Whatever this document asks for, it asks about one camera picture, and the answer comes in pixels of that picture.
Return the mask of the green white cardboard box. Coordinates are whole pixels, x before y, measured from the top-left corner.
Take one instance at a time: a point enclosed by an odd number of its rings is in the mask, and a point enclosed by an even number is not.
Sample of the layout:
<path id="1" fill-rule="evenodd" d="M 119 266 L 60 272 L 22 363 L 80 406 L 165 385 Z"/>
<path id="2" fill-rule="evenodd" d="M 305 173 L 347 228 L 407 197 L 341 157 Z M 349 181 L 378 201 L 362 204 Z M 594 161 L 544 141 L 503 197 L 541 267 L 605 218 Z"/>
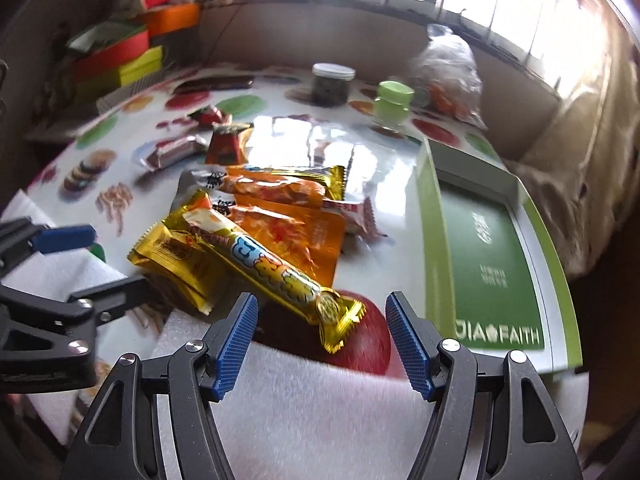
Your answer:
<path id="1" fill-rule="evenodd" d="M 425 252 L 425 313 L 442 336 L 504 356 L 522 350 L 541 374 L 582 366 L 567 280 L 521 180 L 427 141 L 416 162 Z"/>

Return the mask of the orange box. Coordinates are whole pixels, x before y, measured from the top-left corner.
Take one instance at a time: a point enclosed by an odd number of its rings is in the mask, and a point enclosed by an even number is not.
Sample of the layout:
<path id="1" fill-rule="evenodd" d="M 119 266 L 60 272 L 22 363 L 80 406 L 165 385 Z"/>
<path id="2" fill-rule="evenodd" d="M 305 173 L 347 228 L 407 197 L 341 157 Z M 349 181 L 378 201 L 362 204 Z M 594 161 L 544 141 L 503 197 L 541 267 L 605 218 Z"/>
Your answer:
<path id="1" fill-rule="evenodd" d="M 151 38 L 192 28 L 200 22 L 201 7 L 197 3 L 158 6 L 134 18 L 148 30 Z"/>

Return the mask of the dark red gold snack pack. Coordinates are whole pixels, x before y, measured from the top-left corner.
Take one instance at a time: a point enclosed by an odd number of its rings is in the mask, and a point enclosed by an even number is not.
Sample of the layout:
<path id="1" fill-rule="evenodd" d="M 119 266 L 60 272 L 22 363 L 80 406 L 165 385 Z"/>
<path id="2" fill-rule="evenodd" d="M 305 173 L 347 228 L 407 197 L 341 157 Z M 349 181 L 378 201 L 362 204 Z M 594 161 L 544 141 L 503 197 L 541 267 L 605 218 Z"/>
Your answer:
<path id="1" fill-rule="evenodd" d="M 207 165 L 235 166 L 247 163 L 246 144 L 254 131 L 251 122 L 213 125 L 205 157 Z"/>

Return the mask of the red storage box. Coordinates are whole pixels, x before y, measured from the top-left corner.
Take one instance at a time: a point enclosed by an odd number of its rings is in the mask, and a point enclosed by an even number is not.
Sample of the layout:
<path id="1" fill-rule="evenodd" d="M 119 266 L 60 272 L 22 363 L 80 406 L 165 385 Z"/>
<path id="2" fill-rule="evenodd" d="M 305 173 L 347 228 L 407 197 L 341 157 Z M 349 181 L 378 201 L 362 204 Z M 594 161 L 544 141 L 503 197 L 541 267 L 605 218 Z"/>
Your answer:
<path id="1" fill-rule="evenodd" d="M 116 44 L 111 44 L 76 61 L 73 65 L 74 81 L 81 82 L 100 76 L 135 60 L 147 50 L 149 50 L 149 33 L 142 27 Z"/>

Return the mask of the yellow green box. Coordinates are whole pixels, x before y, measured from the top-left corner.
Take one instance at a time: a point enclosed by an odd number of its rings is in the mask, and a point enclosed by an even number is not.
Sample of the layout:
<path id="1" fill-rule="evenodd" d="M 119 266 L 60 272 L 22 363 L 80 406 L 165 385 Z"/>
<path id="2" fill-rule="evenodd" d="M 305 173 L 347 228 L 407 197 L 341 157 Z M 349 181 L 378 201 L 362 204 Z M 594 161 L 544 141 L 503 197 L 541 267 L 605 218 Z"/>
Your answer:
<path id="1" fill-rule="evenodd" d="M 114 90 L 127 87 L 163 68 L 163 47 L 152 47 L 133 61 L 76 84 L 75 102 L 85 104 Z"/>

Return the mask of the pink white nougat candy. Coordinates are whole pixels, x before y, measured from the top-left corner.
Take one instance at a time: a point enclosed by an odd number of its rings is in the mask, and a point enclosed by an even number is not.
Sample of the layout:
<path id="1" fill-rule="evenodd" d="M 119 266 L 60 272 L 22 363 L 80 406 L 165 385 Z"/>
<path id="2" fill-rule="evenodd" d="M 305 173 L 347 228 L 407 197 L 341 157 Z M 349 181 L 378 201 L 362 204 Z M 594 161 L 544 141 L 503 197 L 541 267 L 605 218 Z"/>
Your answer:
<path id="1" fill-rule="evenodd" d="M 323 200 L 322 209 L 339 214 L 346 222 L 346 232 L 362 237 L 364 240 L 378 240 L 386 234 L 376 225 L 373 205 L 370 197 L 360 202 L 353 200 Z"/>
<path id="2" fill-rule="evenodd" d="M 205 153 L 207 149 L 208 142 L 197 134 L 179 136 L 157 144 L 143 163 L 151 171 L 161 170 L 192 155 Z"/>

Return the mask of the clear plastic bag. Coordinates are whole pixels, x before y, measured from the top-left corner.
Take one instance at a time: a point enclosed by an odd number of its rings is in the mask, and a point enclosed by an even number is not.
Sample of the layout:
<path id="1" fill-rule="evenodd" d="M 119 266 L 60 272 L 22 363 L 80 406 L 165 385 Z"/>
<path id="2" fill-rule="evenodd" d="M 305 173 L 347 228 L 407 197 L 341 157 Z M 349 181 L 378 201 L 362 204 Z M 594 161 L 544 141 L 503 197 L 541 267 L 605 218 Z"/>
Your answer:
<path id="1" fill-rule="evenodd" d="M 439 114 L 485 130 L 483 83 L 470 45 L 446 25 L 428 24 L 426 32 L 426 46 L 409 62 L 409 80 Z"/>

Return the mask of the long gold yellow snack bar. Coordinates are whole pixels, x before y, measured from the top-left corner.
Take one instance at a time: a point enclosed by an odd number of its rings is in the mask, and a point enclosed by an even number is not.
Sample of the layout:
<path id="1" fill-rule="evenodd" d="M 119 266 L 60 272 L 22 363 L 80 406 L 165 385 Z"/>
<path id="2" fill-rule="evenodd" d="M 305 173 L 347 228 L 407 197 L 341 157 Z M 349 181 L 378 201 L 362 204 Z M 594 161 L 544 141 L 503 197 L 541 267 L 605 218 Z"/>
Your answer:
<path id="1" fill-rule="evenodd" d="M 259 243 L 216 211 L 202 190 L 171 211 L 163 224 L 167 229 L 190 236 L 197 248 L 223 261 L 270 299 L 318 326 L 326 352 L 339 352 L 367 312 L 361 301 L 320 285 Z"/>

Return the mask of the black white striped box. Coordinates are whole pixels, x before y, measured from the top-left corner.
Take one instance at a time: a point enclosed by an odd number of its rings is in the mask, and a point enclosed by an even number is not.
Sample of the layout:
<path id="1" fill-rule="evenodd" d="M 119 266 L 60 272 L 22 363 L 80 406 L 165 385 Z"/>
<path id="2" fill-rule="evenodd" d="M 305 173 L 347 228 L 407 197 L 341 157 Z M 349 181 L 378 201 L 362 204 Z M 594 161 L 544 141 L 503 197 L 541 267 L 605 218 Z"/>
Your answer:
<path id="1" fill-rule="evenodd" d="M 107 93 L 105 96 L 101 96 L 93 103 L 93 108 L 96 110 L 96 114 L 102 115 L 112 108 L 122 105 L 122 103 L 125 103 L 144 90 L 148 90 L 153 84 L 155 84 L 155 80 L 152 77 L 141 78 L 129 86 L 119 88 Z"/>

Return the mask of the gold candy bar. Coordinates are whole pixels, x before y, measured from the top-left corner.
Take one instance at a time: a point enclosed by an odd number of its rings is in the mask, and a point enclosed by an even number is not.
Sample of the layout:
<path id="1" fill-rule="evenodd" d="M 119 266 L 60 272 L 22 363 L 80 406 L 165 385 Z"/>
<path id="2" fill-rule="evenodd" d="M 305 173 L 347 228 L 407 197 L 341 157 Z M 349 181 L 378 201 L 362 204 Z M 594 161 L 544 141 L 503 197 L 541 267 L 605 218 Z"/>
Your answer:
<path id="1" fill-rule="evenodd" d="M 163 222 L 151 226 L 127 258 L 154 275 L 183 310 L 190 308 L 209 316 L 227 288 L 229 274 L 224 265 L 197 248 L 192 235 L 168 229 Z"/>

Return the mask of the green cream jar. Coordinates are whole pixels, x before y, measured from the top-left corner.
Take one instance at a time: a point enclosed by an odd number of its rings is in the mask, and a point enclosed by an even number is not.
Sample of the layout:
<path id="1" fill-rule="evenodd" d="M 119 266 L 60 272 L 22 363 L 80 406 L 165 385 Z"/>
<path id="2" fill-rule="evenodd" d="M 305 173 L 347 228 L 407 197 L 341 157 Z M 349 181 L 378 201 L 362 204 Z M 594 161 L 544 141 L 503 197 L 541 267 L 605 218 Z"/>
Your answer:
<path id="1" fill-rule="evenodd" d="M 401 126 L 409 116 L 414 90 L 399 81 L 386 80 L 378 84 L 374 100 L 376 121 L 388 128 Z"/>

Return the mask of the orange grey snack pouch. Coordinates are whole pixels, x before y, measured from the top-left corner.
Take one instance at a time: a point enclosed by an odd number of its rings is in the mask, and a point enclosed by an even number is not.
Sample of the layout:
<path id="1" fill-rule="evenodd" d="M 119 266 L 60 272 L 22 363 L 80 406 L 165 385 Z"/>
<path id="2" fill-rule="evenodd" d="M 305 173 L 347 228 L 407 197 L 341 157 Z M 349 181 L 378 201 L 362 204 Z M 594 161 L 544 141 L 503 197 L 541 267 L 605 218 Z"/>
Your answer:
<path id="1" fill-rule="evenodd" d="M 256 202 L 320 209 L 345 197 L 344 166 L 259 168 L 195 165 L 183 170 L 171 208 L 182 206 L 198 190 L 216 205 Z"/>

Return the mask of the dark jar white lid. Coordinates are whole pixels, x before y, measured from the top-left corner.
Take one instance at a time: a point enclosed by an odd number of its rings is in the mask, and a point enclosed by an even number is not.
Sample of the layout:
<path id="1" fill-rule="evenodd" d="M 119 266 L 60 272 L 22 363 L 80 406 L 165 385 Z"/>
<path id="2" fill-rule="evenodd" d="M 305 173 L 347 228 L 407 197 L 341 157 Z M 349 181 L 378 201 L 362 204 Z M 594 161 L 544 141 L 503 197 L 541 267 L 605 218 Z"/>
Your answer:
<path id="1" fill-rule="evenodd" d="M 333 63 L 316 63 L 311 69 L 311 99 L 323 107 L 337 107 L 347 103 L 350 83 L 355 79 L 356 70 Z"/>

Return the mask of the beige patterned curtain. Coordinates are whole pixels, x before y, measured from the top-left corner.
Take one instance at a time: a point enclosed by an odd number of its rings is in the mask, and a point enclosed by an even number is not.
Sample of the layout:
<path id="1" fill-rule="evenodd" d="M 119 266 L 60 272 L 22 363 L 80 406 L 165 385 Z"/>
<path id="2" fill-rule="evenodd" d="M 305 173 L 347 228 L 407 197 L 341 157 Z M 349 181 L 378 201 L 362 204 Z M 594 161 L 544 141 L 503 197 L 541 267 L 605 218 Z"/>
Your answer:
<path id="1" fill-rule="evenodd" d="M 596 265 L 639 194 L 636 53 L 626 32 L 611 32 L 598 78 L 578 84 L 525 155 L 506 163 L 532 196 L 570 280 Z"/>

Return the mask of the black smartphone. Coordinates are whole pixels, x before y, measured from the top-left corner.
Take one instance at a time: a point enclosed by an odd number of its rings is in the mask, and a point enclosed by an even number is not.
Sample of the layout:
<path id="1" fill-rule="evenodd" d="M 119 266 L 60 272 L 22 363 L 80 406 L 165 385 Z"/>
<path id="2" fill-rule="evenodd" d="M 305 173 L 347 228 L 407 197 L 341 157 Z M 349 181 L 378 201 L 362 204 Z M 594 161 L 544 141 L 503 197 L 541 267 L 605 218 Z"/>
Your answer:
<path id="1" fill-rule="evenodd" d="M 255 81 L 254 75 L 240 76 L 209 76 L 186 80 L 179 84 L 173 94 L 188 94 L 196 92 L 213 92 L 226 90 L 249 89 Z"/>

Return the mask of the red triangular snack pack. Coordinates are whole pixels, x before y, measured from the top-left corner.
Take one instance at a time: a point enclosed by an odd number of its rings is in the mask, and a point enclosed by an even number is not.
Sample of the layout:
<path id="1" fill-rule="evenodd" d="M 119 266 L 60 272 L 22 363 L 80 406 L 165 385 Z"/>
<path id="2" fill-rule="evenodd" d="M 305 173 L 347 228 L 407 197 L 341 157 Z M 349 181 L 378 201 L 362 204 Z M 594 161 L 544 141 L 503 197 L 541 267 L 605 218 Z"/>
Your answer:
<path id="1" fill-rule="evenodd" d="M 208 128 L 216 125 L 230 125 L 232 115 L 223 112 L 216 106 L 207 105 L 191 112 L 188 117 L 200 127 Z"/>

